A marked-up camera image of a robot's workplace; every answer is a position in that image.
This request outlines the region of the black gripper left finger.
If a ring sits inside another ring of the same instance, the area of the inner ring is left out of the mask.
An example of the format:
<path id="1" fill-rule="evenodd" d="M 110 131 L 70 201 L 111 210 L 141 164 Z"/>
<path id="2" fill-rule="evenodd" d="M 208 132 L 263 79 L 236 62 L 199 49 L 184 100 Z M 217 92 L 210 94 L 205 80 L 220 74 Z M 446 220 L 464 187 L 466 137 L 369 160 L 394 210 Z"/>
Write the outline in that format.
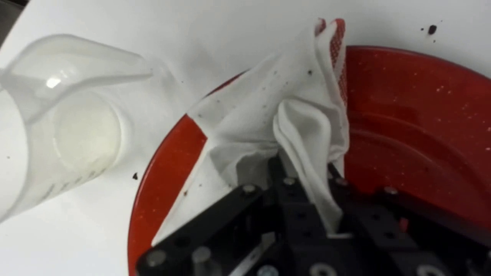
<path id="1" fill-rule="evenodd" d="M 144 252 L 136 276 L 309 276 L 328 259 L 316 207 L 282 161 L 268 161 L 266 189 L 236 187 Z"/>

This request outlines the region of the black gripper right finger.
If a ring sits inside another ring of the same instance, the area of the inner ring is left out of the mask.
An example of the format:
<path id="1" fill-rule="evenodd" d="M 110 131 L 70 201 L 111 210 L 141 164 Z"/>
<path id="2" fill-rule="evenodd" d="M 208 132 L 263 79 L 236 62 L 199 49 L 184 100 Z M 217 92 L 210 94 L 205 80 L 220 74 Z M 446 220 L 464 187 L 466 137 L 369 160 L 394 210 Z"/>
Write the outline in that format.
<path id="1" fill-rule="evenodd" d="M 359 244 L 375 276 L 491 276 L 489 232 L 411 195 L 352 190 L 332 164 L 340 233 Z"/>

